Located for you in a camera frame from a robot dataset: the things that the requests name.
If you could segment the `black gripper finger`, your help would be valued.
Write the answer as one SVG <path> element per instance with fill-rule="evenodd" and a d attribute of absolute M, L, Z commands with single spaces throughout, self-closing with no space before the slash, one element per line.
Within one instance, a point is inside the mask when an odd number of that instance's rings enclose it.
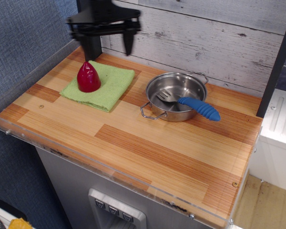
<path fill-rule="evenodd" d="M 93 49 L 93 38 L 89 36 L 79 36 L 78 41 L 81 44 L 81 47 L 83 48 L 85 60 L 86 61 L 92 61 L 95 59 L 94 57 L 94 49 Z"/>
<path fill-rule="evenodd" d="M 134 36 L 136 29 L 130 28 L 123 31 L 123 42 L 125 47 L 125 53 L 129 56 L 132 53 Z"/>

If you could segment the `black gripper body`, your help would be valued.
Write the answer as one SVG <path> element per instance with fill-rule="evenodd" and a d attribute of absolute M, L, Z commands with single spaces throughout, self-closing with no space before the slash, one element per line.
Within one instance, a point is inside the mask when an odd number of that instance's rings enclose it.
<path fill-rule="evenodd" d="M 111 0 L 90 0 L 88 6 L 67 19 L 73 37 L 136 34 L 141 30 L 136 9 L 117 6 Z"/>

